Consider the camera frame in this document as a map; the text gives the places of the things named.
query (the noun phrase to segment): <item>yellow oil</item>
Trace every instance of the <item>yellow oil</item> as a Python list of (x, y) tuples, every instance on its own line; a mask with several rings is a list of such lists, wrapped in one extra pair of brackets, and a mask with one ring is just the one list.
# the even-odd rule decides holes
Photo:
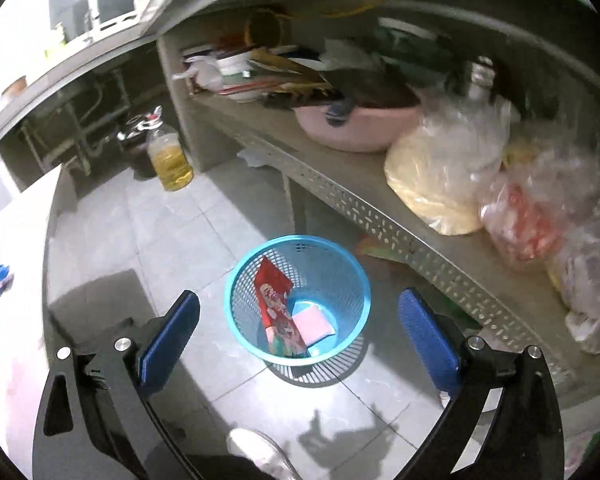
[(193, 179), (193, 168), (179, 146), (167, 146), (151, 157), (155, 173), (167, 191), (177, 191)]

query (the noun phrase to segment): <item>shoe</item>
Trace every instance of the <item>shoe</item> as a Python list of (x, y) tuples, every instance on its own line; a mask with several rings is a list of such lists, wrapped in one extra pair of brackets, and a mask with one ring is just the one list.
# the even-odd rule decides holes
[(263, 433), (235, 428), (227, 435), (226, 448), (232, 455), (251, 460), (260, 471), (276, 480), (302, 480), (285, 452)]

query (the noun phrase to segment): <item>white plastic bag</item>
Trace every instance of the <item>white plastic bag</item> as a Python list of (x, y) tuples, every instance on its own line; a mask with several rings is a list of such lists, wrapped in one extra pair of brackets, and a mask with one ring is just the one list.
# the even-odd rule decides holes
[(211, 92), (222, 89), (222, 74), (215, 59), (209, 56), (196, 56), (189, 61), (189, 68), (185, 72), (173, 74), (171, 79), (178, 80), (193, 77), (201, 88)]
[(600, 353), (600, 220), (572, 229), (548, 265), (571, 309), (565, 323), (583, 351)]
[(419, 126), (389, 149), (387, 183), (440, 234), (478, 230), (477, 191), (500, 169), (510, 103), (491, 107), (441, 95), (425, 98), (423, 105)]
[(320, 54), (320, 61), (324, 63), (325, 70), (339, 68), (378, 70), (373, 58), (349, 40), (324, 40), (324, 53)]
[(600, 220), (572, 229), (549, 270), (571, 310), (600, 319)]
[(600, 319), (570, 312), (564, 322), (583, 352), (593, 355), (600, 354)]
[[(597, 157), (560, 140), (562, 129), (555, 123), (529, 128), (534, 138), (518, 146), (507, 170), (479, 193), (485, 229), (518, 268), (550, 257), (570, 228), (600, 216)], [(509, 155), (517, 140), (509, 145)]]

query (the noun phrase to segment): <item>tiled floor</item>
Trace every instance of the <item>tiled floor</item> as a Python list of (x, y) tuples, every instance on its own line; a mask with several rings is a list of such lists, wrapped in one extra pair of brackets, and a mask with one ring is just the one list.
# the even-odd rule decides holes
[[(308, 225), (311, 234), (349, 248), (360, 236), (313, 197)], [(184, 288), (195, 291), (200, 324), (182, 366), (152, 398), (164, 420), (185, 430), (185, 451), (224, 454), (227, 431), (244, 426), (272, 436), (305, 480), (391, 479), (442, 412), (396, 319), (398, 293), (427, 285), (405, 266), (361, 258), (372, 310), (350, 362), (340, 362), (337, 374), (325, 368), (304, 376), (266, 367), (230, 333), (224, 283), (246, 252), (289, 232), (282, 180), (271, 168), (235, 159), (172, 193), (125, 170), (59, 218), (48, 251), (47, 302), (65, 330), (83, 340), (127, 316), (144, 322), (163, 314)], [(461, 463), (478, 450), (470, 441)]]

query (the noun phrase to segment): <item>white counter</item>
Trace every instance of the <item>white counter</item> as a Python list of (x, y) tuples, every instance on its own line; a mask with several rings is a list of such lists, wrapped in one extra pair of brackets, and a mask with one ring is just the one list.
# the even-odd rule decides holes
[(14, 273), (11, 289), (0, 297), (0, 446), (28, 478), (48, 374), (43, 329), (46, 244), (65, 186), (70, 179), (59, 166), (0, 212), (0, 262)]

